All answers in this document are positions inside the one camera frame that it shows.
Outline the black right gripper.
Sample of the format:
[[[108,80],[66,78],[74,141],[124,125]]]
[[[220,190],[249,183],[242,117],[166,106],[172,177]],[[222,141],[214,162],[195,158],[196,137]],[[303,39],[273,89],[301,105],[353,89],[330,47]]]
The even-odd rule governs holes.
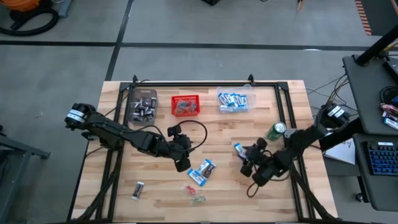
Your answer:
[[[241,153],[241,157],[248,161],[243,162],[240,173],[246,177],[250,177],[254,166],[253,163],[258,165],[256,172],[252,175],[252,179],[260,187],[266,185],[273,176],[281,176],[280,169],[277,167],[274,158],[265,155],[266,147],[266,140],[258,138],[253,146],[244,146]]]

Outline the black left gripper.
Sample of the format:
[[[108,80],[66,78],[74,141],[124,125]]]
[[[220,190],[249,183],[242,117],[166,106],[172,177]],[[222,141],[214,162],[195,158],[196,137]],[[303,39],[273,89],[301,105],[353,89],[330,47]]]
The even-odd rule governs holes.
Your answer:
[[[178,172],[186,171],[191,167],[189,154],[193,151],[190,138],[186,134],[182,134],[180,125],[168,128],[167,134],[173,139],[171,141],[161,140],[157,146],[157,155],[172,159]]]

